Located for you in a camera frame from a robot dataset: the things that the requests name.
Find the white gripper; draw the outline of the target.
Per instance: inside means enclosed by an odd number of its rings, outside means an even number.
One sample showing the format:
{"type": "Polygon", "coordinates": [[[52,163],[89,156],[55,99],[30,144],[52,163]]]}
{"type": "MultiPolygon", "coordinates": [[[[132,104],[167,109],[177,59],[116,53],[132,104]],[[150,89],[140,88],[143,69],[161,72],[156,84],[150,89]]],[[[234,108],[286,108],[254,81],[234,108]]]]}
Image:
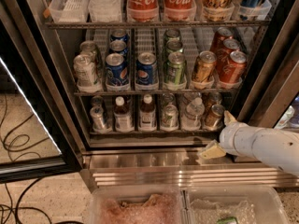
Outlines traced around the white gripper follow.
{"type": "Polygon", "coordinates": [[[224,111],[224,125],[220,135],[220,142],[211,141],[199,156],[205,160],[221,158],[226,152],[236,156],[252,157],[252,137],[256,129],[241,122],[228,111],[224,111]]]}

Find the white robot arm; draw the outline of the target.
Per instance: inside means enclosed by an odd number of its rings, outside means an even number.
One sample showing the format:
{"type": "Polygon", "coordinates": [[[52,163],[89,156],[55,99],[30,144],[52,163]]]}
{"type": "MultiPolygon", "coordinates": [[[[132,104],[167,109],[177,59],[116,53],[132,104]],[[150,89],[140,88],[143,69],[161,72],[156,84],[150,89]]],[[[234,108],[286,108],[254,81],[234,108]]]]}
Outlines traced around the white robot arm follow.
{"type": "Polygon", "coordinates": [[[229,111],[224,112],[224,124],[220,141],[211,141],[199,152],[201,158],[209,160],[226,154],[248,157],[299,176],[299,133],[249,126],[229,111]]]}

